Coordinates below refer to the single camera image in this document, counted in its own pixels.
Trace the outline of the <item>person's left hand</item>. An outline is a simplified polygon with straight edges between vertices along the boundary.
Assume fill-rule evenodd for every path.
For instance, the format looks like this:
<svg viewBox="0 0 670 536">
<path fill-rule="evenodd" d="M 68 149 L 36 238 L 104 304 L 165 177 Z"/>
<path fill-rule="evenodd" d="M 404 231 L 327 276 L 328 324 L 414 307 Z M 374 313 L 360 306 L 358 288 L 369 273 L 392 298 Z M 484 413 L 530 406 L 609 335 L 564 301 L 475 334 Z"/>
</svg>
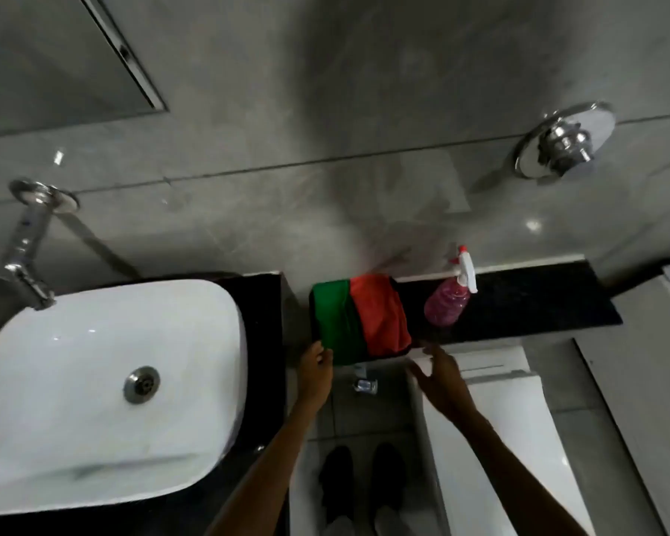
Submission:
<svg viewBox="0 0 670 536">
<path fill-rule="evenodd" d="M 316 414 L 324 405 L 331 392 L 334 375 L 332 369 L 323 367 L 322 341 L 314 342 L 304 351 L 297 369 L 298 394 L 296 405 L 308 413 Z"/>
</svg>

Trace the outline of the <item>person's right hand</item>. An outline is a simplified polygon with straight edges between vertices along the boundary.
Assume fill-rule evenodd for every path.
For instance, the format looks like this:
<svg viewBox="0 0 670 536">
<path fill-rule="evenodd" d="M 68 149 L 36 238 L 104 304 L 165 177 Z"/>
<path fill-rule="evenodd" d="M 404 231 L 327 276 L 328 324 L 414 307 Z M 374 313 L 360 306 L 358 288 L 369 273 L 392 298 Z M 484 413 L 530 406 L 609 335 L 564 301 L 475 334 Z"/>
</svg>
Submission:
<svg viewBox="0 0 670 536">
<path fill-rule="evenodd" d="M 455 358 L 437 344 L 425 344 L 423 352 L 430 357 L 431 386 L 419 387 L 420 390 L 438 412 L 463 430 L 476 418 L 478 410 Z"/>
</svg>

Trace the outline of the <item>person's left forearm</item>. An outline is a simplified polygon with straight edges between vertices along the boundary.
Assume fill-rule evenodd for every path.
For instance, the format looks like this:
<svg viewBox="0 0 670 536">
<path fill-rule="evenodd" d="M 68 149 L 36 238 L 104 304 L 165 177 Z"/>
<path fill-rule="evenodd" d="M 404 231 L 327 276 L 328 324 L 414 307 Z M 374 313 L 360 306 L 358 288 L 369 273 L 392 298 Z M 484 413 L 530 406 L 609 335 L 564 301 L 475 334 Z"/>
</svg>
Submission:
<svg viewBox="0 0 670 536">
<path fill-rule="evenodd" d="M 274 536 L 296 461 L 322 405 L 321 399 L 296 401 L 204 536 Z"/>
</svg>

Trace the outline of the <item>person's right forearm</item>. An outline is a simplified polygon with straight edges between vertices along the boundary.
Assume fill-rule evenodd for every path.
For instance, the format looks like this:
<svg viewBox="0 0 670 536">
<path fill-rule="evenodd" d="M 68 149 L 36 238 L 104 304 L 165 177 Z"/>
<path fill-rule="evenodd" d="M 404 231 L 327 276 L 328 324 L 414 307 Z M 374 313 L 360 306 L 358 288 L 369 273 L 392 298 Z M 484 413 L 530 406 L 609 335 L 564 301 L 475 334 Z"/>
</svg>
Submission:
<svg viewBox="0 0 670 536">
<path fill-rule="evenodd" d="M 518 536 L 588 536 L 476 409 L 446 415 L 468 441 Z"/>
</svg>

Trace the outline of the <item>green cloth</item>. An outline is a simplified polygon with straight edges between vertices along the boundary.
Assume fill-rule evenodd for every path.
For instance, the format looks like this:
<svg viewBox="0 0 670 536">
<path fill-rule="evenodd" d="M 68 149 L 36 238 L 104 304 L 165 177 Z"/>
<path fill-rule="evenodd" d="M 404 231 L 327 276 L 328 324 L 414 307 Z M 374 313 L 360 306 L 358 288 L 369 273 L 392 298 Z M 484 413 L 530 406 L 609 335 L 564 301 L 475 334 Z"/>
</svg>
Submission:
<svg viewBox="0 0 670 536">
<path fill-rule="evenodd" d="M 333 364 L 345 367 L 367 355 L 364 333 L 348 279 L 322 282 L 312 288 L 316 339 L 332 351 Z"/>
</svg>

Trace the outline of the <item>red cloth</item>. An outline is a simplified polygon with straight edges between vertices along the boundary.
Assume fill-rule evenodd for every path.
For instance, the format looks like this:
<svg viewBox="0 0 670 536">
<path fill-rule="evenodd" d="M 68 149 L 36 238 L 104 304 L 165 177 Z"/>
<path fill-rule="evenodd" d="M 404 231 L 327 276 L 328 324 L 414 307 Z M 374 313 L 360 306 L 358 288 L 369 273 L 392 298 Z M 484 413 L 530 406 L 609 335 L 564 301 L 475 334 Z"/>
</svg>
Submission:
<svg viewBox="0 0 670 536">
<path fill-rule="evenodd" d="M 385 274 L 361 275 L 349 282 L 367 355 L 395 357 L 411 349 L 412 339 L 396 282 Z"/>
</svg>

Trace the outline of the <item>black sink counter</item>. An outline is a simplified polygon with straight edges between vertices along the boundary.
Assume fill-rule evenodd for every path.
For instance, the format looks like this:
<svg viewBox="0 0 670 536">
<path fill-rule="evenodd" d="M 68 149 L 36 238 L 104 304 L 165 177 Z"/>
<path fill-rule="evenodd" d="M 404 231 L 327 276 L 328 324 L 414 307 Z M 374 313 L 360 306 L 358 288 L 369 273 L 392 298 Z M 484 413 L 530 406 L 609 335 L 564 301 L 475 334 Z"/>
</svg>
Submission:
<svg viewBox="0 0 670 536">
<path fill-rule="evenodd" d="M 244 320 L 248 392 L 235 443 L 196 484 L 150 500 L 0 516 L 0 536 L 204 536 L 241 478 L 281 427 L 286 410 L 281 276 L 197 274 L 223 287 Z"/>
</svg>

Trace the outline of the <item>pink spray bottle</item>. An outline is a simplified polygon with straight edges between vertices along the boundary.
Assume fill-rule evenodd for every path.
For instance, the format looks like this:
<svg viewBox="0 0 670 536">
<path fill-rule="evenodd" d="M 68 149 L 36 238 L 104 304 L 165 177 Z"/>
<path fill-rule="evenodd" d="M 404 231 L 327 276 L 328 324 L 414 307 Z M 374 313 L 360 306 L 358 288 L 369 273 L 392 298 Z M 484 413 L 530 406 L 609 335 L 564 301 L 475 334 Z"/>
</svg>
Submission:
<svg viewBox="0 0 670 536">
<path fill-rule="evenodd" d="M 454 265 L 452 275 L 438 285 L 424 305 L 426 320 L 439 328 L 452 326 L 470 297 L 478 292 L 473 260 L 465 245 L 458 247 L 457 256 L 450 263 Z"/>
</svg>

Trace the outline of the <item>white toilet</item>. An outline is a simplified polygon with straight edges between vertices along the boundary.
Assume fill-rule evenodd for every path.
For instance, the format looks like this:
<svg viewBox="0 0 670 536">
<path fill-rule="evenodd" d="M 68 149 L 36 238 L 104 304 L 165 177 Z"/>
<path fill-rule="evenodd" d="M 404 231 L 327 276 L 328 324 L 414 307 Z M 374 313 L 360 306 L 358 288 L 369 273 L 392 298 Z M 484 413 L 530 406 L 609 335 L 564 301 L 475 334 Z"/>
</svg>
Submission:
<svg viewBox="0 0 670 536">
<path fill-rule="evenodd" d="M 461 371 L 478 412 L 549 493 L 596 536 L 580 487 L 546 404 L 542 380 L 519 350 L 514 365 L 495 374 L 489 354 L 460 354 Z M 430 357 L 413 359 L 425 374 Z M 424 396 L 412 378 L 414 411 L 423 453 L 447 536 L 518 536 L 463 434 Z"/>
</svg>

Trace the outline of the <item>black right shoe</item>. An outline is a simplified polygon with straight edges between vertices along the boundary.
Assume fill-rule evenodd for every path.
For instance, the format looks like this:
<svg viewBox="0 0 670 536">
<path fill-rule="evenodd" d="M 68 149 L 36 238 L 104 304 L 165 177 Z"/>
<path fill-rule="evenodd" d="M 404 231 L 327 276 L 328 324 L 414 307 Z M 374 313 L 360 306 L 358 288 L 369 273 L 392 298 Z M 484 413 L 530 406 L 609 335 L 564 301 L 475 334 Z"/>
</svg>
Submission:
<svg viewBox="0 0 670 536">
<path fill-rule="evenodd" d="M 384 507 L 396 513 L 402 509 L 406 489 L 406 465 L 393 444 L 382 442 L 375 449 L 368 489 L 371 519 Z"/>
</svg>

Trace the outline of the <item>black shoe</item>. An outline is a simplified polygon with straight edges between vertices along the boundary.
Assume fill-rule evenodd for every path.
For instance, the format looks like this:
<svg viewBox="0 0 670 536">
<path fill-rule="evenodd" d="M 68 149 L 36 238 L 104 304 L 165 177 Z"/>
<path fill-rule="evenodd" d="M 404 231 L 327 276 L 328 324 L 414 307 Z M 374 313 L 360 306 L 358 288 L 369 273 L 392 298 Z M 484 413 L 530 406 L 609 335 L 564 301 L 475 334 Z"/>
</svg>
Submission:
<svg viewBox="0 0 670 536">
<path fill-rule="evenodd" d="M 354 521 L 354 460 L 346 445 L 338 445 L 328 453 L 318 477 L 322 491 L 322 508 L 326 526 L 341 518 Z"/>
<path fill-rule="evenodd" d="M 393 444 L 382 442 L 375 449 L 368 489 L 371 519 L 384 507 L 396 513 L 402 509 L 406 489 L 406 465 Z"/>
</svg>

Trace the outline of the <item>black left shoe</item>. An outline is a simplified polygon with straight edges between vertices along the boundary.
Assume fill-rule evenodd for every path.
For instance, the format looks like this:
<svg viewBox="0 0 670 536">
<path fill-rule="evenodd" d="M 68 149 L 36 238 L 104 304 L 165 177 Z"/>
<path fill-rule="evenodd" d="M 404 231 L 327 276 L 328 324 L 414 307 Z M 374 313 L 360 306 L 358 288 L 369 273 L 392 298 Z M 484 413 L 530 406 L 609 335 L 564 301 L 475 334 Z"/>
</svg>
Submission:
<svg viewBox="0 0 670 536">
<path fill-rule="evenodd" d="M 354 460 L 346 445 L 338 445 L 328 453 L 318 477 L 322 491 L 322 508 L 326 526 L 341 518 L 354 521 Z"/>
</svg>

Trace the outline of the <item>black stone ledge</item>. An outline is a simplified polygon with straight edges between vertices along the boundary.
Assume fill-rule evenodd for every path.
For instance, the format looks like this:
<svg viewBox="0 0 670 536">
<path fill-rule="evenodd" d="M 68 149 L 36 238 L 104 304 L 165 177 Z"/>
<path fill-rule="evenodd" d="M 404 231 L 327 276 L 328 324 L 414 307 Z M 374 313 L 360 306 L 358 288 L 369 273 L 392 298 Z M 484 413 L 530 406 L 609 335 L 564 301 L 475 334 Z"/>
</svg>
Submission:
<svg viewBox="0 0 670 536">
<path fill-rule="evenodd" d="M 391 280 L 402 302 L 412 343 L 386 359 L 408 354 L 420 348 L 421 342 L 463 344 L 623 323 L 590 263 L 578 260 L 477 273 L 479 292 L 455 324 L 438 328 L 426 320 L 424 305 L 450 276 L 440 273 Z"/>
</svg>

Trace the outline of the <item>light grey trousers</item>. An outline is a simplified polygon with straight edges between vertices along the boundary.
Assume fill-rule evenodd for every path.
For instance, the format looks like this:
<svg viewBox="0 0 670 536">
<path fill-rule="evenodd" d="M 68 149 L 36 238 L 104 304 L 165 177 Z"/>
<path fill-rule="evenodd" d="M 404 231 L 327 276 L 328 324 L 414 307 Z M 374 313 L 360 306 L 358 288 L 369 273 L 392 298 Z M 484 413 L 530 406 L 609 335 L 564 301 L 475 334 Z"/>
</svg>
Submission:
<svg viewBox="0 0 670 536">
<path fill-rule="evenodd" d="M 374 517 L 375 536 L 417 536 L 400 514 L 389 506 L 380 507 Z M 345 514 L 338 514 L 326 523 L 321 536 L 358 536 L 354 521 Z"/>
</svg>

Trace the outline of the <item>chrome sink drain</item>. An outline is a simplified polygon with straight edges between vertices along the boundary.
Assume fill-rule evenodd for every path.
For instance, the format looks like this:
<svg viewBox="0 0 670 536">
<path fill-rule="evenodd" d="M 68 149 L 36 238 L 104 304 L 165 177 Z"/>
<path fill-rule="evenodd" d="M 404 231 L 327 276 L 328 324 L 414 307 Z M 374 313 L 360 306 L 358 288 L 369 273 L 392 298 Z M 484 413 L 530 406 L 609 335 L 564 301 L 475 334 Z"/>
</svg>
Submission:
<svg viewBox="0 0 670 536">
<path fill-rule="evenodd" d="M 129 405 L 143 405 L 149 402 L 159 390 L 161 377 L 150 366 L 133 370 L 124 381 L 123 396 Z"/>
</svg>

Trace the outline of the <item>white side panel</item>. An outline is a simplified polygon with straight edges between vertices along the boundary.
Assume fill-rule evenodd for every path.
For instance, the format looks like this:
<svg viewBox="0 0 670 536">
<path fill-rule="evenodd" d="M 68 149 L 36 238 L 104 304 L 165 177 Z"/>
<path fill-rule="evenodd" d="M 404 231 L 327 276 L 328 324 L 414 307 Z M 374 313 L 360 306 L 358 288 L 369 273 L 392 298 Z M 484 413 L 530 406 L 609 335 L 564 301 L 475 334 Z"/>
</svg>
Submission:
<svg viewBox="0 0 670 536">
<path fill-rule="evenodd" d="M 622 324 L 575 342 L 670 536 L 670 265 L 612 302 Z"/>
</svg>

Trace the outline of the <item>white sink basin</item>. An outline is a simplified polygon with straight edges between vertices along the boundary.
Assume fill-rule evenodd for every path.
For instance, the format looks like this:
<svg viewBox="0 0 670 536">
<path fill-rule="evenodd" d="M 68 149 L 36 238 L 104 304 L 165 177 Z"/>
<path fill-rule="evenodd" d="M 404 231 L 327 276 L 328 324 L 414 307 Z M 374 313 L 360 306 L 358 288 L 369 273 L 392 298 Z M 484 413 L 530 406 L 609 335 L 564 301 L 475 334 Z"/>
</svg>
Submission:
<svg viewBox="0 0 670 536">
<path fill-rule="evenodd" d="M 143 366 L 161 385 L 129 405 Z M 0 330 L 0 515 L 147 500 L 203 479 L 243 419 L 241 311 L 201 279 L 57 297 Z"/>
</svg>

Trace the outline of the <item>chrome wall flush valve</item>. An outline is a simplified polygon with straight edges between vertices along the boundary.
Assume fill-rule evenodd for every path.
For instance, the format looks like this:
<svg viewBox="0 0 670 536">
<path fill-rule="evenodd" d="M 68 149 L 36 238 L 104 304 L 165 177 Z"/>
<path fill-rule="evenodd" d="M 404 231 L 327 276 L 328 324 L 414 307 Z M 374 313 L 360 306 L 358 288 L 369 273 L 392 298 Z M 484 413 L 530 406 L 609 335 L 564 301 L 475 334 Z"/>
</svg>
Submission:
<svg viewBox="0 0 670 536">
<path fill-rule="evenodd" d="M 586 173 L 616 127 L 611 104 L 590 101 L 546 116 L 515 146 L 512 169 L 522 179 L 549 183 Z"/>
</svg>

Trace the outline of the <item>chrome wall faucet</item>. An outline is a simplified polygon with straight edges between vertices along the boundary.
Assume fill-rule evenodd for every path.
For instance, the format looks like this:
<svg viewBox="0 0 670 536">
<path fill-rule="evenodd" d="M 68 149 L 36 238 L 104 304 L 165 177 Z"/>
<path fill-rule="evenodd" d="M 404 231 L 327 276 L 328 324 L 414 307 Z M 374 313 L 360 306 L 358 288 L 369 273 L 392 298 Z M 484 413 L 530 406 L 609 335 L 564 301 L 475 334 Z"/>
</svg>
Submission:
<svg viewBox="0 0 670 536">
<path fill-rule="evenodd" d="M 55 295 L 36 271 L 38 249 L 53 216 L 76 213 L 80 203 L 72 192 L 29 179 L 11 181 L 9 191 L 25 209 L 10 237 L 3 268 L 26 305 L 45 310 L 54 305 Z"/>
</svg>

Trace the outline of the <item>wall mirror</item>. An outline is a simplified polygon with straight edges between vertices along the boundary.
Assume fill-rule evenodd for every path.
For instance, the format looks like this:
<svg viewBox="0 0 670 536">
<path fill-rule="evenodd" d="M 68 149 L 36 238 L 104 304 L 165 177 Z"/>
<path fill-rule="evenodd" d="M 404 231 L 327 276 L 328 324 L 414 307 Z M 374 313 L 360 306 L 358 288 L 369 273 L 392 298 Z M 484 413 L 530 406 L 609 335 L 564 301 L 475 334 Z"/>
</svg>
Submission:
<svg viewBox="0 0 670 536">
<path fill-rule="evenodd" d="M 0 137 L 166 109 L 103 0 L 0 0 Z"/>
</svg>

